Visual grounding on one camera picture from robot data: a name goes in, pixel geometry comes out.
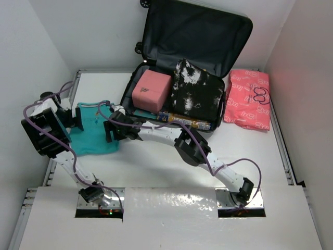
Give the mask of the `black white tie-dye shirt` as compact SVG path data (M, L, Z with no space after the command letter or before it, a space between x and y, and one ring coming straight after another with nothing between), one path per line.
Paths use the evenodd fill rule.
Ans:
M171 110L179 115L214 122L220 113L224 88L222 79L183 58L174 71Z

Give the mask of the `turquoise shorts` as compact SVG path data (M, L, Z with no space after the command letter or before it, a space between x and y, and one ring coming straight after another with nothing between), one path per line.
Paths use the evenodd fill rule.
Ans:
M77 156L104 155L115 153L119 150L119 142L115 139L108 143L104 122L106 119L100 115L100 109L104 115L111 115L111 111L105 104L97 107L97 103L78 103L81 111L83 130L75 127L70 130L70 147Z

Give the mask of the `yellow blue snack packet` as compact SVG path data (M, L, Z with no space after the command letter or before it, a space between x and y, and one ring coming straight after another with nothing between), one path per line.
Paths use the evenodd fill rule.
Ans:
M171 122L171 121L179 121L183 124L190 125L193 128L201 129L205 131L209 131L212 127L210 122L196 120L192 118L188 118L185 116L169 113L169 112L160 112L157 114L157 120Z

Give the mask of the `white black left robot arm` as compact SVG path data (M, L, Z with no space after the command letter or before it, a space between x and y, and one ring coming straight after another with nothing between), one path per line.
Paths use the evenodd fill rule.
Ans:
M76 183L80 196L87 203L98 204L105 192L101 181L79 164L70 149L68 129L84 131L80 108L72 113L67 98L61 99L53 92L44 92L34 106L33 113L21 120L21 125L36 151L63 166Z

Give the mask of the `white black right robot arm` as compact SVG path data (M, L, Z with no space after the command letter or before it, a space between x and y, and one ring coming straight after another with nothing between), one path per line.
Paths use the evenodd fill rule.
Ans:
M194 128L176 122L178 128L167 124L155 125L143 118L134 118L115 111L104 122L106 141L140 140L172 146L181 159L194 167L200 167L221 181L229 190L232 201L244 207L250 200L254 184L224 164L212 152L208 141Z

